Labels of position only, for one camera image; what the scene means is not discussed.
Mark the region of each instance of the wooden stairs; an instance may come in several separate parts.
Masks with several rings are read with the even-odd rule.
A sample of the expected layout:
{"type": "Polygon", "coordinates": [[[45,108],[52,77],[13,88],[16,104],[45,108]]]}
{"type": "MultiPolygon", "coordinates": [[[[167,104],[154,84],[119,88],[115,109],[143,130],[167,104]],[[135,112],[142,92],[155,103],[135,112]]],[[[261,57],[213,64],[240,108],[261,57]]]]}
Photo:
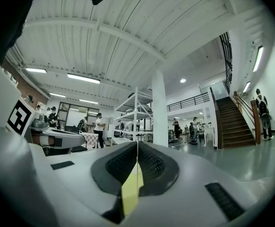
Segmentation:
{"type": "Polygon", "coordinates": [[[245,119],[229,98],[217,100],[221,115],[223,148],[255,145],[255,140],[245,119]]]}

